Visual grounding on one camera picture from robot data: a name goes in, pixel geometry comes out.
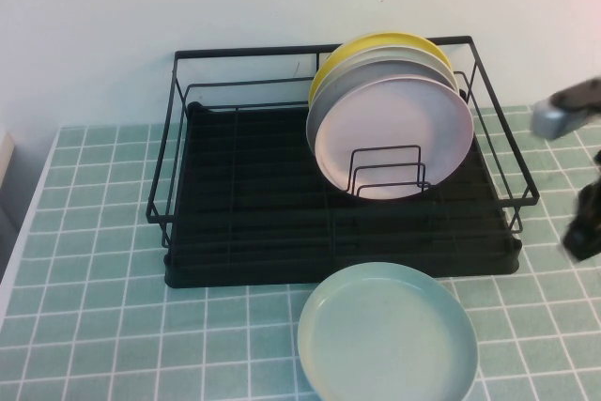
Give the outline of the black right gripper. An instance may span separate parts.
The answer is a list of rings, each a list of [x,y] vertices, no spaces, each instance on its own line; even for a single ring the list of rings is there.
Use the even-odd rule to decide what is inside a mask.
[[[578,192],[577,217],[580,220],[568,225],[562,245],[573,260],[585,261],[600,255],[600,178]]]

